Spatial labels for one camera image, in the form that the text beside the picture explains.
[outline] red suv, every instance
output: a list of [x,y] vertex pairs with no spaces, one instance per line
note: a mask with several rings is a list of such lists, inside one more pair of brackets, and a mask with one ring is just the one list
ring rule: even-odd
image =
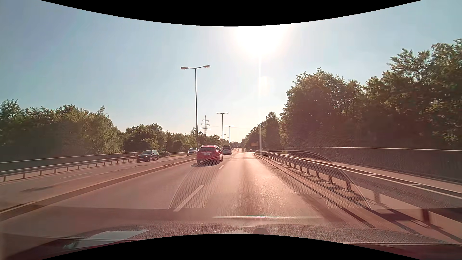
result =
[[223,161],[223,156],[221,152],[217,149],[216,146],[213,145],[205,145],[199,148],[197,151],[197,163],[201,163],[204,161],[215,161],[220,163]]

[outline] sky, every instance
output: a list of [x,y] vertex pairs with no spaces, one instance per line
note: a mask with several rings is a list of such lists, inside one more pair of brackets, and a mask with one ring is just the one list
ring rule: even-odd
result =
[[[263,27],[176,25],[43,1],[0,0],[0,102],[54,109],[101,106],[121,131],[158,123],[169,132],[231,128],[240,142],[279,114],[296,76],[322,68],[365,83],[402,48],[462,38],[460,0],[422,0],[341,18]],[[229,129],[225,127],[225,138]]]

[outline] white car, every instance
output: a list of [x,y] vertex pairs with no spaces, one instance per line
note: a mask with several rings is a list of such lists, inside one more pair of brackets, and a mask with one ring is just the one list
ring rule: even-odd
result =
[[195,153],[197,153],[197,148],[190,148],[188,150],[188,156],[194,155]]
[[224,155],[231,155],[232,154],[232,148],[229,145],[224,145],[221,149],[222,149]]

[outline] street lamp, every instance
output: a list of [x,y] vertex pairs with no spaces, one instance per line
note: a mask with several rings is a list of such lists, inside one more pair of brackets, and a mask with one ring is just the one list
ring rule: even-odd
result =
[[[188,69],[188,68],[191,68],[191,67],[181,67],[181,69]],[[199,149],[199,130],[197,129],[199,126],[197,125],[197,73],[196,73],[196,70],[198,68],[210,68],[210,65],[193,68],[194,69],[194,83],[195,83],[195,89],[196,89],[196,144],[197,144],[197,148]]]
[[225,144],[223,142],[223,136],[224,136],[224,134],[223,134],[223,114],[229,114],[229,112],[226,112],[226,113],[218,113],[217,112],[217,114],[221,114],[221,147],[223,147],[223,145]]
[[228,135],[228,137],[230,138],[230,146],[231,146],[231,127],[233,127],[234,125],[225,125],[225,126],[230,128],[230,135]]

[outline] guardrail post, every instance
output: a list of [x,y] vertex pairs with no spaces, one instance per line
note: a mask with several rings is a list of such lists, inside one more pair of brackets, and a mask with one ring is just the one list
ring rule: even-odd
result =
[[430,225],[430,214],[428,213],[428,209],[422,209],[422,217],[424,219],[424,223]]

